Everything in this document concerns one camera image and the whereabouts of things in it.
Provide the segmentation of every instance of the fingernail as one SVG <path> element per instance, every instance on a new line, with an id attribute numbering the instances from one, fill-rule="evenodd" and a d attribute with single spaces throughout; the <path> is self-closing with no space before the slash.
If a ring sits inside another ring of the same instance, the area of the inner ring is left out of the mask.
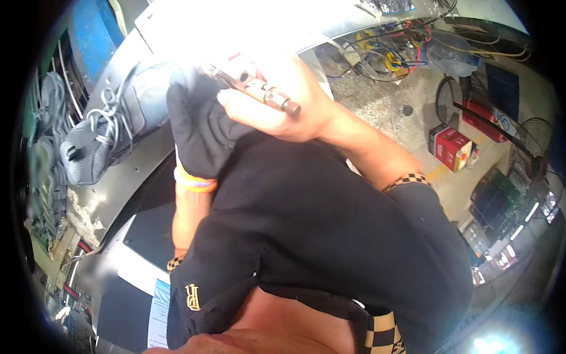
<path id="1" fill-rule="evenodd" d="M 216 99 L 218 103 L 220 103 L 223 107 L 226 105 L 226 100 L 228 99 L 228 95 L 230 94 L 228 89 L 221 89 L 216 94 Z"/>

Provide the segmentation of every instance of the cardboard box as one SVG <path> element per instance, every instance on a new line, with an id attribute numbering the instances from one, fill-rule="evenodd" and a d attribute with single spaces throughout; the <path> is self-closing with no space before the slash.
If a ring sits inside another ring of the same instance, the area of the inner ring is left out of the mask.
<path id="1" fill-rule="evenodd" d="M 428 132 L 428 150 L 452 172 L 457 172 L 466 165 L 472 145 L 470 139 L 446 124 Z"/>

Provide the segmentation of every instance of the hand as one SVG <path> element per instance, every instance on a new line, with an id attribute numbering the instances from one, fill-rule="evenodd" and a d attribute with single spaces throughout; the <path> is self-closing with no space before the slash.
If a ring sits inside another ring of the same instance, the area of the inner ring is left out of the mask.
<path id="1" fill-rule="evenodd" d="M 193 81 L 176 83 L 167 92 L 177 154 L 174 176 L 188 190 L 210 193 L 236 140 L 253 128 L 231 120 L 216 102 L 218 81 L 201 75 Z"/>
<path id="2" fill-rule="evenodd" d="M 272 84 L 301 105 L 301 113 L 291 118 L 243 92 L 226 89 L 218 93 L 218 101 L 228 116 L 276 138 L 305 142 L 324 138 L 331 130 L 338 113 L 345 110 L 322 90 L 310 69 L 298 57 L 254 61 L 256 77 Z"/>

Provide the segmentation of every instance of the gold embroidered logo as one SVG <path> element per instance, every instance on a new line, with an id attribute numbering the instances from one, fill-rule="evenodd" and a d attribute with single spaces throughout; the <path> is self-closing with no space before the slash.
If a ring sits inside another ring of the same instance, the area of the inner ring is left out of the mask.
<path id="1" fill-rule="evenodd" d="M 187 306 L 193 311 L 200 310 L 199 306 L 199 294 L 196 290 L 199 287 L 195 286 L 195 284 L 187 285 L 185 289 L 187 289 Z"/>

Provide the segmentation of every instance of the black t-shirt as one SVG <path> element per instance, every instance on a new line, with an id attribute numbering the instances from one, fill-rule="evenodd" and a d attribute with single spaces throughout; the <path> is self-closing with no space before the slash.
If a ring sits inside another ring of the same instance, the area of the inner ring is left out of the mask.
<path id="1" fill-rule="evenodd" d="M 468 259 L 431 187 L 383 194 L 332 146 L 260 132 L 238 141 L 218 181 L 171 273 L 171 349 L 227 330 L 257 285 L 282 297 L 288 288 L 356 299 L 371 316 L 393 311 L 409 352 L 434 351 L 465 315 Z"/>

